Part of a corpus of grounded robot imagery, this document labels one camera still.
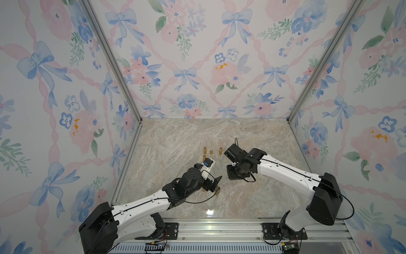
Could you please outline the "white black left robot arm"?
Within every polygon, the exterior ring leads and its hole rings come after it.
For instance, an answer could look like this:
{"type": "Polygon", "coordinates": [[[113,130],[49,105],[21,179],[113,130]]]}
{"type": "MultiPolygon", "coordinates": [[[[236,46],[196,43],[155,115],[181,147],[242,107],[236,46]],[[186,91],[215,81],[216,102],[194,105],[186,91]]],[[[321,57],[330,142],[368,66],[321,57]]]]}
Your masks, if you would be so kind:
{"type": "Polygon", "coordinates": [[[157,239],[164,231],[161,212],[188,204],[188,197],[200,189],[218,192],[222,177],[196,164],[152,195],[124,205],[98,205],[79,227],[86,254],[106,254],[118,244],[136,239],[157,239]]]}

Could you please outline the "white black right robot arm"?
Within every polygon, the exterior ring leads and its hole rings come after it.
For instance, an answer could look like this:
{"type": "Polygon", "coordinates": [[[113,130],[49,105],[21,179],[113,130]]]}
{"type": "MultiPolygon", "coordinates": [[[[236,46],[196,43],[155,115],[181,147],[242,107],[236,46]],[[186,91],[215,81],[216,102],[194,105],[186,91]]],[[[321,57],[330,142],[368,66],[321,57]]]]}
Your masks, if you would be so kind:
{"type": "Polygon", "coordinates": [[[307,205],[287,211],[282,217],[278,228],[287,238],[309,225],[331,226],[338,219],[344,197],[333,175],[313,174],[283,163],[260,149],[246,152],[236,144],[224,155],[232,162],[227,166],[230,180],[246,180],[260,174],[294,188],[310,200],[307,205]]]}

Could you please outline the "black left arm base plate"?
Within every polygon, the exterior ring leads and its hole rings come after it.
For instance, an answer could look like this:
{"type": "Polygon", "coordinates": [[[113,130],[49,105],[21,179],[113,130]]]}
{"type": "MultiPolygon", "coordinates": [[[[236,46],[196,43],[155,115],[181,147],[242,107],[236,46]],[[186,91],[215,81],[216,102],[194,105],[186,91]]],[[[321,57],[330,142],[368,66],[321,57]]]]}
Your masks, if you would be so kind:
{"type": "Polygon", "coordinates": [[[177,240],[179,233],[179,223],[165,223],[163,229],[156,229],[155,232],[148,237],[138,237],[136,240],[177,240]]]}

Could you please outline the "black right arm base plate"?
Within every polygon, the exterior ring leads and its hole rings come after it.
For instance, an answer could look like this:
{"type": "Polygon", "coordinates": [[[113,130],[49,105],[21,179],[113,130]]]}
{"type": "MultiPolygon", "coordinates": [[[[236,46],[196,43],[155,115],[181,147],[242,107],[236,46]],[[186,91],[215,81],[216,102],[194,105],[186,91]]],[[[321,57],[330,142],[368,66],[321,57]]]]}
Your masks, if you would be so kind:
{"type": "Polygon", "coordinates": [[[290,229],[280,229],[279,223],[262,223],[262,232],[264,233],[265,240],[307,240],[308,236],[304,229],[293,232],[290,229]]]}

